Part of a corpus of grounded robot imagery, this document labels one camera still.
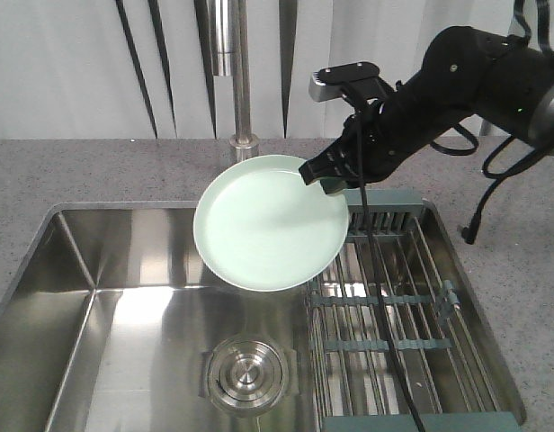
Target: dish rack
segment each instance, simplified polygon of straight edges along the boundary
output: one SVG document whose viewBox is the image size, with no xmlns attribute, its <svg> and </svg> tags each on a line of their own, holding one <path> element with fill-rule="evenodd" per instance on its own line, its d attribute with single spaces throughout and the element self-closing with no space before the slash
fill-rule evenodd
<svg viewBox="0 0 554 432">
<path fill-rule="evenodd" d="M 353 192 L 347 241 L 308 289 L 317 430 L 416 430 L 378 325 L 375 272 L 427 430 L 519 430 L 523 404 L 436 211 L 413 192 L 369 191 L 374 268 Z"/>
</svg>

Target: ceramic plate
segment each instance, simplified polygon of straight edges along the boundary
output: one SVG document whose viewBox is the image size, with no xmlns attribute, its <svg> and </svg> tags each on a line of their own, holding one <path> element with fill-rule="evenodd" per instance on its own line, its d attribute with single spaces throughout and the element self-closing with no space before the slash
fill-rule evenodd
<svg viewBox="0 0 554 432">
<path fill-rule="evenodd" d="M 226 282 L 278 291 L 321 273 L 341 250 L 344 195 L 306 186 L 299 157 L 248 159 L 218 176 L 199 201 L 193 236 L 205 264 Z"/>
</svg>

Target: drain cover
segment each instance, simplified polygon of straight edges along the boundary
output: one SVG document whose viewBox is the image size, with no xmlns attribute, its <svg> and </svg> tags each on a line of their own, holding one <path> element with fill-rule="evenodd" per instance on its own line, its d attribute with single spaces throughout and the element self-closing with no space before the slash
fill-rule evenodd
<svg viewBox="0 0 554 432">
<path fill-rule="evenodd" d="M 213 351 L 207 373 L 211 401 L 240 416 L 258 416 L 284 394 L 289 370 L 284 355 L 259 338 L 228 339 Z"/>
</svg>

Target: wall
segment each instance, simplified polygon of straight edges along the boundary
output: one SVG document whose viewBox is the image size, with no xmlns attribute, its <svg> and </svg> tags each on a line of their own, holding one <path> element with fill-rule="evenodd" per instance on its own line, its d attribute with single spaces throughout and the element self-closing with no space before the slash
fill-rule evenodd
<svg viewBox="0 0 554 432">
<path fill-rule="evenodd" d="M 210 72 L 207 1 L 0 1 L 0 139 L 230 136 L 231 78 Z M 534 2 L 527 8 L 533 23 Z M 439 30 L 506 34 L 512 9 L 511 0 L 249 0 L 253 131 L 334 137 L 350 110 L 314 103 L 311 72 L 369 60 L 390 83 L 406 80 Z M 479 131 L 479 119 L 466 124 Z"/>
</svg>

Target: faucet base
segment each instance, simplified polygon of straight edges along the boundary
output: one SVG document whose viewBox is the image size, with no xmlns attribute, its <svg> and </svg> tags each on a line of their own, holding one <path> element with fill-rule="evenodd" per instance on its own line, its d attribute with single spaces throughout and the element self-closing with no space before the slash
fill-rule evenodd
<svg viewBox="0 0 554 432">
<path fill-rule="evenodd" d="M 259 156 L 259 139 L 254 134 L 246 143 L 237 141 L 237 136 L 233 135 L 229 143 L 231 144 L 231 165 Z"/>
</svg>

